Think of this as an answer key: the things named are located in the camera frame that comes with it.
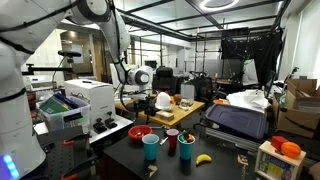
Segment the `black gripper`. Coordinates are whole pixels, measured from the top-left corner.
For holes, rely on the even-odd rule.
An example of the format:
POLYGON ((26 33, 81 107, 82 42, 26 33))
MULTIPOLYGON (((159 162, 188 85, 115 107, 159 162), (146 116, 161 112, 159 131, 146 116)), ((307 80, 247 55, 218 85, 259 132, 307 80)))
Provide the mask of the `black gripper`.
POLYGON ((155 107, 155 97, 146 93, 135 91, 129 94, 132 99, 128 103, 128 110, 131 112, 143 112, 148 116, 155 116, 158 108, 155 107))

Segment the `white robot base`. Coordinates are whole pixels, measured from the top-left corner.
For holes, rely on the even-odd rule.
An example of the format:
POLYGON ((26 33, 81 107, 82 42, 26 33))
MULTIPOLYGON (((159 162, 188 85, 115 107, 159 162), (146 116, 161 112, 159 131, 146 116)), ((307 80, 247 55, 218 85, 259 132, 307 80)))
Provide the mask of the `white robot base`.
POLYGON ((0 43, 1 180, 21 179, 46 157, 33 133, 20 66, 15 51, 0 43))

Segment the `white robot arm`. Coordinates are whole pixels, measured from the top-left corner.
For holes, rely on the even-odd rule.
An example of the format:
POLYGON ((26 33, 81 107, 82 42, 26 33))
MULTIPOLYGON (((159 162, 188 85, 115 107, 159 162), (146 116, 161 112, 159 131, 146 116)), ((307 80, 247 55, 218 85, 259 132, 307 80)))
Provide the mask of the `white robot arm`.
POLYGON ((2 119, 30 116, 21 66, 64 19, 99 27, 121 83, 143 87, 151 82, 152 75, 146 70, 129 70, 120 60, 130 37, 113 0, 0 0, 2 119))

